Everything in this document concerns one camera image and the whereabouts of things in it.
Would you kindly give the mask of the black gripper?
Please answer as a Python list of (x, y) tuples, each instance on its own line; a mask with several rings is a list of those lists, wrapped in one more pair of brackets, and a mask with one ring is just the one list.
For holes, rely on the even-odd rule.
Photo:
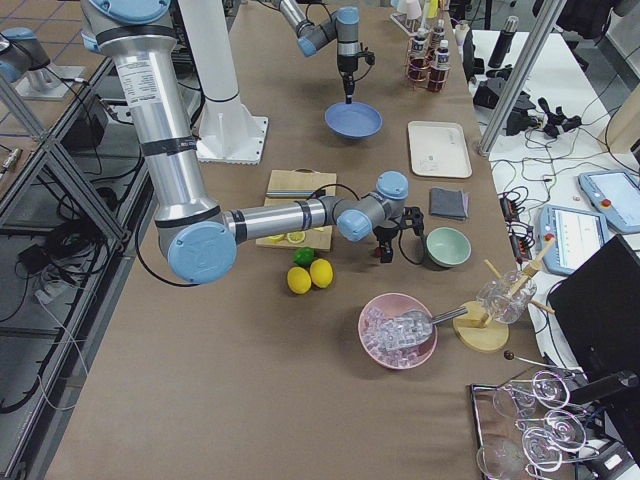
[(391, 263), (394, 257), (394, 250), (392, 247), (392, 241), (398, 236), (400, 228), (397, 225), (394, 226), (377, 226), (374, 228), (373, 233), (378, 241), (376, 247), (380, 251), (381, 262)]
[(353, 101), (355, 73), (359, 67), (360, 52), (359, 42), (339, 42), (337, 45), (337, 68), (343, 79), (345, 104)]

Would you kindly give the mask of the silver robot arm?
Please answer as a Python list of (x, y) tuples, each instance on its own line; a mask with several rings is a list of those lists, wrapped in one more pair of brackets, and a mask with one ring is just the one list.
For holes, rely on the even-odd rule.
[(297, 44), (305, 57), (311, 57), (331, 42), (337, 42), (337, 69), (342, 78), (345, 103), (351, 104), (357, 79), (355, 73), (362, 58), (369, 65), (375, 63), (372, 52), (359, 41), (359, 10), (354, 6), (340, 7), (328, 18), (315, 24), (308, 19), (296, 1), (269, 1), (270, 8), (279, 11), (297, 37)]
[(224, 276), (244, 241), (336, 226), (352, 242), (399, 221), (407, 178), (381, 174), (358, 200), (322, 195), (288, 204), (224, 211), (205, 189), (201, 160), (256, 163), (267, 119), (242, 104), (227, 23), (218, 1), (179, 5), (205, 100), (193, 129), (171, 54), (177, 38), (166, 1), (85, 1), (88, 49), (113, 60), (147, 161), (159, 206), (160, 248), (173, 272), (192, 284)]

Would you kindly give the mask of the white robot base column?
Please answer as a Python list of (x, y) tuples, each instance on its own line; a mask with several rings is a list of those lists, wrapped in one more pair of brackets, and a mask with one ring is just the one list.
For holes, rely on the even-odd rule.
[(268, 119), (253, 116), (241, 101), (223, 5), (193, 0), (178, 5), (205, 99), (197, 155), (207, 162), (256, 165)]

